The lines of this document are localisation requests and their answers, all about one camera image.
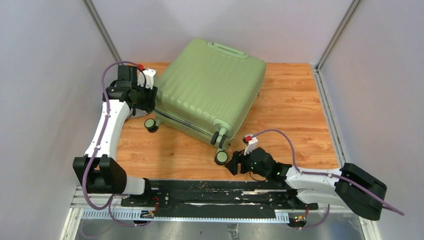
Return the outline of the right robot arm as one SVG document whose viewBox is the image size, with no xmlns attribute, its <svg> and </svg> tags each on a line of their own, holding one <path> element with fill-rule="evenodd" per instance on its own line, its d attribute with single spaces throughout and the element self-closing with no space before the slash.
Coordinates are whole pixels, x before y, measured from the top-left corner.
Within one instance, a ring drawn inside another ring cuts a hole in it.
<svg viewBox="0 0 424 240">
<path fill-rule="evenodd" d="M 259 147 L 250 153 L 235 151 L 224 166 L 234 176 L 253 173 L 288 191 L 285 201 L 292 209 L 303 204 L 335 205 L 378 221 L 384 208 L 387 185 L 353 163 L 334 169 L 296 169 Z"/>
</svg>

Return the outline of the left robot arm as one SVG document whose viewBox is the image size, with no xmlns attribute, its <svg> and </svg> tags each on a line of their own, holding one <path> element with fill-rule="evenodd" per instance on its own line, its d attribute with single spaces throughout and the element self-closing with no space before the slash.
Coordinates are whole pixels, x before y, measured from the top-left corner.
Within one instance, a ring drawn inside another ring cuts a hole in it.
<svg viewBox="0 0 424 240">
<path fill-rule="evenodd" d="M 102 110 L 93 139 L 83 156 L 75 157 L 73 170 L 80 182 L 87 203 L 89 194 L 128 196 L 140 206 L 149 206 L 155 199 L 147 178 L 129 176 L 116 160 L 121 132 L 126 120 L 142 117 L 155 109 L 158 73 L 130 61 L 119 61 L 117 78 L 105 84 L 109 65 L 101 76 Z"/>
</svg>

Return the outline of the green suitcase blue lining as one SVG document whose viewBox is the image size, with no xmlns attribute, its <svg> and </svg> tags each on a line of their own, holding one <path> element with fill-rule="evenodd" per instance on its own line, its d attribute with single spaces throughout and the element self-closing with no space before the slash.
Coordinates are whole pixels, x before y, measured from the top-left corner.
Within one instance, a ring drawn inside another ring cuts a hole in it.
<svg viewBox="0 0 424 240">
<path fill-rule="evenodd" d="M 154 115 L 209 145 L 215 131 L 226 134 L 226 149 L 260 92 L 266 68 L 262 59 L 194 38 L 155 80 Z"/>
</svg>

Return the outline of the green suitcase wheel front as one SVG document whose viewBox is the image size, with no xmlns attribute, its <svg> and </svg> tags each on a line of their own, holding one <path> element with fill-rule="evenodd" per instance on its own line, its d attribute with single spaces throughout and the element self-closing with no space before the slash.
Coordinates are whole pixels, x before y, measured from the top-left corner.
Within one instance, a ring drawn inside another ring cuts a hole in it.
<svg viewBox="0 0 424 240">
<path fill-rule="evenodd" d="M 228 159 L 229 159 L 228 154 L 223 150 L 217 151 L 214 156 L 214 161 L 219 166 L 225 165 Z"/>
</svg>

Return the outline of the green suitcase wheel lid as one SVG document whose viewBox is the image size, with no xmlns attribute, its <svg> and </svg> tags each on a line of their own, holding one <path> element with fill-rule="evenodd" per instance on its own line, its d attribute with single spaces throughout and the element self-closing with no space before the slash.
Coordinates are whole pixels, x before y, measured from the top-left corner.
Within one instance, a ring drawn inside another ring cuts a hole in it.
<svg viewBox="0 0 424 240">
<path fill-rule="evenodd" d="M 153 118 L 148 118 L 145 122 L 144 122 L 144 127 L 145 129 L 149 132 L 149 133 L 155 133 L 159 126 L 157 125 L 157 122 L 155 119 Z"/>
</svg>

